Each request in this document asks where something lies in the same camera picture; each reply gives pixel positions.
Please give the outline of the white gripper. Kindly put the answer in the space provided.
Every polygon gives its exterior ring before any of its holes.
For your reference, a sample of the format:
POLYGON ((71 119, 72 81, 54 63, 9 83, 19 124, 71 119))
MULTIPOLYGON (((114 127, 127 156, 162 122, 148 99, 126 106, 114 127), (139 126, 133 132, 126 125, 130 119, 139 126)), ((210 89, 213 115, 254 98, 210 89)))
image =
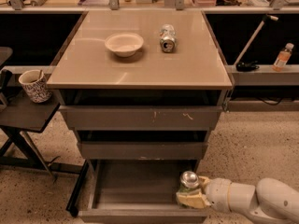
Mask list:
POLYGON ((195 209, 211 206, 215 211, 229 213, 228 193, 232 181, 224 178, 210 180, 207 176, 198 176, 198 178, 201 189, 178 191, 177 201, 195 209))

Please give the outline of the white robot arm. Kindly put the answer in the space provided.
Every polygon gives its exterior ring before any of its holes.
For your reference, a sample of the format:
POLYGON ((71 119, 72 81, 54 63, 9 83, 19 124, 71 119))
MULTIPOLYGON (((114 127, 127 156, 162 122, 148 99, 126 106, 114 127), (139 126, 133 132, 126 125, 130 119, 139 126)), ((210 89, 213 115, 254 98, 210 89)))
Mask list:
POLYGON ((237 213, 254 224, 299 223, 299 192, 273 178, 248 185, 186 172, 180 184, 176 196, 183 206, 237 213))

